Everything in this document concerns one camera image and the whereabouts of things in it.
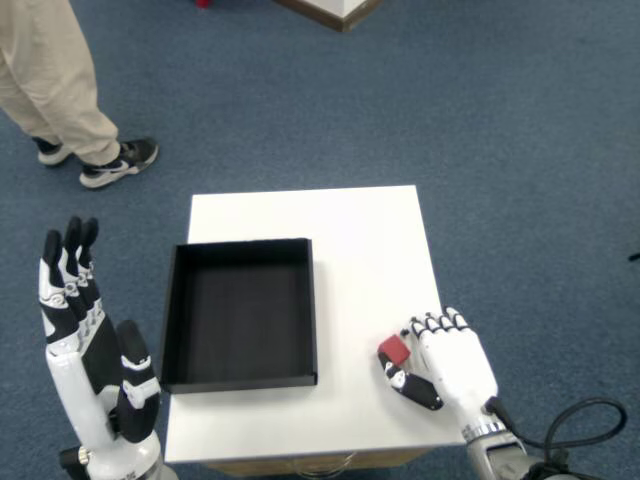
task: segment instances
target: person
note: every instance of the person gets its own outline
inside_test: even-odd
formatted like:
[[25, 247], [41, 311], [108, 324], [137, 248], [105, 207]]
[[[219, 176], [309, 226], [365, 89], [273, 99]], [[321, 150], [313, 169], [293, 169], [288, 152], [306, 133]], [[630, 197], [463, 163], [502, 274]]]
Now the person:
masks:
[[147, 168], [151, 138], [118, 142], [98, 108], [91, 53], [69, 0], [0, 0], [0, 107], [59, 165], [72, 153], [80, 183], [95, 189]]

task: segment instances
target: beige pants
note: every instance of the beige pants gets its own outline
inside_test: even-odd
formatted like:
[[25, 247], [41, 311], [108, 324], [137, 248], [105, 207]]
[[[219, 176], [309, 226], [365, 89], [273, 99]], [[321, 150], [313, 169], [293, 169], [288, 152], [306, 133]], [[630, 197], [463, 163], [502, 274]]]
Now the beige pants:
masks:
[[0, 0], [0, 107], [28, 135], [62, 142], [83, 162], [104, 165], [120, 152], [69, 0]]

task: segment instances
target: white shoe sole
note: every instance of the white shoe sole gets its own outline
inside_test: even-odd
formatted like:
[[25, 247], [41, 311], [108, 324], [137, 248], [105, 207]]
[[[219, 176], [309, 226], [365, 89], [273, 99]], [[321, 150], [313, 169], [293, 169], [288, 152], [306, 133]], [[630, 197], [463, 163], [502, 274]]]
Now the white shoe sole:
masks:
[[84, 173], [81, 173], [80, 183], [86, 188], [95, 189], [106, 187], [107, 185], [116, 182], [127, 175], [137, 175], [155, 161], [156, 157], [158, 156], [158, 151], [159, 148], [158, 145], [156, 145], [155, 150], [146, 162], [141, 165], [131, 167], [128, 170], [123, 170], [121, 172], [109, 172], [104, 175], [100, 175], [98, 178], [87, 177]]
[[42, 152], [38, 152], [38, 161], [41, 164], [46, 165], [47, 167], [55, 167], [56, 165], [60, 165], [67, 158], [69, 158], [72, 153], [73, 152], [69, 147], [67, 147], [65, 144], [62, 144], [60, 150], [58, 150], [56, 153], [45, 154]]

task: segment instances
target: open box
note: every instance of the open box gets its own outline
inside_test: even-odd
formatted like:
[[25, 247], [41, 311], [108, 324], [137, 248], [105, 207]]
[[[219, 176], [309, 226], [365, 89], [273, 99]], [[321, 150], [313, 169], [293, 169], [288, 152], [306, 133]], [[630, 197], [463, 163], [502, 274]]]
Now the open box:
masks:
[[311, 240], [176, 246], [161, 348], [172, 393], [317, 384]]

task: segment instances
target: black cable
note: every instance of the black cable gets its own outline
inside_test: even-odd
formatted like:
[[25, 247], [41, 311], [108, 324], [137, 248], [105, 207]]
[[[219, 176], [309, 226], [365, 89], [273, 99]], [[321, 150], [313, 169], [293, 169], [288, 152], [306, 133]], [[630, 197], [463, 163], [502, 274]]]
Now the black cable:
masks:
[[[620, 419], [618, 420], [617, 425], [608, 432], [596, 435], [594, 437], [582, 438], [578, 440], [566, 440], [562, 442], [553, 441], [553, 437], [558, 431], [558, 428], [560, 428], [560, 425], [566, 422], [569, 417], [584, 408], [593, 407], [594, 405], [607, 405], [615, 408], [620, 414]], [[485, 404], [485, 409], [489, 413], [494, 413], [500, 419], [500, 421], [504, 423], [505, 427], [511, 430], [516, 437], [522, 440], [523, 443], [526, 443], [527, 445], [535, 448], [540, 448], [544, 451], [544, 463], [534, 465], [536, 471], [530, 472], [530, 478], [532, 479], [540, 478], [540, 476], [542, 475], [544, 475], [542, 476], [542, 478], [546, 478], [547, 476], [555, 473], [565, 473], [575, 475], [583, 480], [599, 480], [596, 477], [592, 477], [590, 475], [570, 472], [566, 464], [568, 453], [565, 451], [565, 449], [595, 445], [597, 443], [602, 443], [606, 440], [609, 440], [622, 431], [627, 423], [628, 418], [627, 411], [624, 408], [624, 405], [622, 405], [617, 400], [606, 397], [587, 398], [570, 406], [562, 413], [560, 413], [549, 426], [547, 434], [545, 435], [544, 442], [536, 442], [535, 440], [531, 440], [525, 437], [518, 431], [499, 398], [491, 397]], [[560, 450], [559, 455], [557, 455], [555, 458], [552, 458], [552, 450]]]

